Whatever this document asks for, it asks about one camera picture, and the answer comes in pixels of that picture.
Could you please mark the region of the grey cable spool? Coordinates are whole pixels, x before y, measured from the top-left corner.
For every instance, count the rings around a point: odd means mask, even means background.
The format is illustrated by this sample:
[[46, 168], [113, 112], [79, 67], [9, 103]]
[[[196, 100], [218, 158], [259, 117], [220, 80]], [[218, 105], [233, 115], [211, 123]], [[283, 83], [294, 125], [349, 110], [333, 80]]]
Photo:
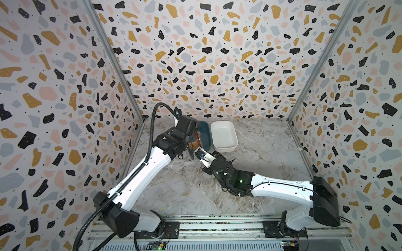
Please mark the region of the grey cable spool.
[[188, 155], [191, 160], [194, 160], [194, 151], [198, 148], [201, 147], [201, 142], [200, 142], [200, 136], [199, 132], [196, 131], [189, 139], [189, 144], [188, 144]]

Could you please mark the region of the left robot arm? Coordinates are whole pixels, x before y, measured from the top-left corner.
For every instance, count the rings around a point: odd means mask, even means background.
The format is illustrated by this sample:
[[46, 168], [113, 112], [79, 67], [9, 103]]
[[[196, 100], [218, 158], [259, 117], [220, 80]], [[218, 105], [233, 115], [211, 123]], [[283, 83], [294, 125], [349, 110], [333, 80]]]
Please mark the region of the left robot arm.
[[[153, 136], [156, 113], [159, 107], [165, 107], [174, 117], [175, 125], [156, 138]], [[99, 192], [94, 197], [96, 211], [86, 220], [79, 230], [73, 250], [81, 246], [81, 240], [90, 224], [97, 218], [113, 231], [96, 250], [101, 250], [112, 238], [120, 238], [138, 232], [146, 232], [150, 236], [160, 238], [164, 235], [165, 219], [155, 211], [139, 213], [133, 210], [140, 194], [153, 180], [156, 174], [176, 157], [183, 157], [189, 143], [195, 139], [198, 131], [197, 120], [184, 116], [178, 108], [171, 109], [169, 105], [159, 102], [151, 115], [149, 145], [144, 159], [109, 192]]]

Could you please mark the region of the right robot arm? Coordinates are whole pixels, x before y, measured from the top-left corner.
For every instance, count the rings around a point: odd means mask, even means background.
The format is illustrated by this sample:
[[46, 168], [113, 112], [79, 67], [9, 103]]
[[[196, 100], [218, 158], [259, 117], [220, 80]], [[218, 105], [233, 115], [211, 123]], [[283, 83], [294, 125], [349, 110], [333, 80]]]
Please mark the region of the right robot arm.
[[213, 175], [223, 191], [237, 197], [272, 197], [300, 205], [283, 211], [279, 221], [263, 222], [264, 235], [268, 238], [305, 236], [307, 227], [315, 223], [339, 227], [341, 222], [349, 222], [339, 213], [337, 193], [321, 177], [286, 181], [235, 169], [232, 161], [218, 152], [210, 154], [199, 147], [195, 155], [204, 165], [203, 172]]

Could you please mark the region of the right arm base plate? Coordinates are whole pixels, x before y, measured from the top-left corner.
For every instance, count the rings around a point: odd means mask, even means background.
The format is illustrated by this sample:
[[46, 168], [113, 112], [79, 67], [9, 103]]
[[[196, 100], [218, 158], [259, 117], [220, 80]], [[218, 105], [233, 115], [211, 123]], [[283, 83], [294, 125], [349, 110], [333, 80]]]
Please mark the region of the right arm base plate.
[[307, 237], [307, 231], [305, 229], [300, 231], [295, 231], [288, 227], [282, 229], [280, 221], [263, 221], [262, 225], [266, 238]]

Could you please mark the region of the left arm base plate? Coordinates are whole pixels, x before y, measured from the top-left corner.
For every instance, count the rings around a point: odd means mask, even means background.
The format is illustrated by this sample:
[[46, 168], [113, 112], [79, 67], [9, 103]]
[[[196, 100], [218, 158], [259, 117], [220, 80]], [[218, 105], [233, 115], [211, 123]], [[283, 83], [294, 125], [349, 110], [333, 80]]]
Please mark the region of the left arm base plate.
[[161, 222], [156, 229], [157, 238], [178, 239], [179, 230], [180, 222], [178, 221]]

